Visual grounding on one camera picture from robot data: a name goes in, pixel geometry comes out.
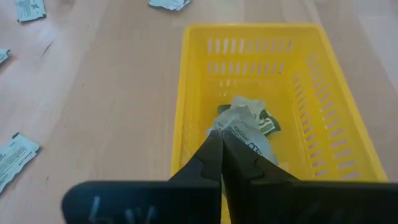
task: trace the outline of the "wooden surface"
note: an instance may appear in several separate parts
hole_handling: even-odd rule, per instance
[[[0,223],[62,223],[60,200],[84,180],[169,176],[182,32],[193,22],[317,22],[332,41],[391,180],[398,98],[350,0],[45,1],[20,25],[0,0],[0,142],[21,132],[41,153],[0,195]]]

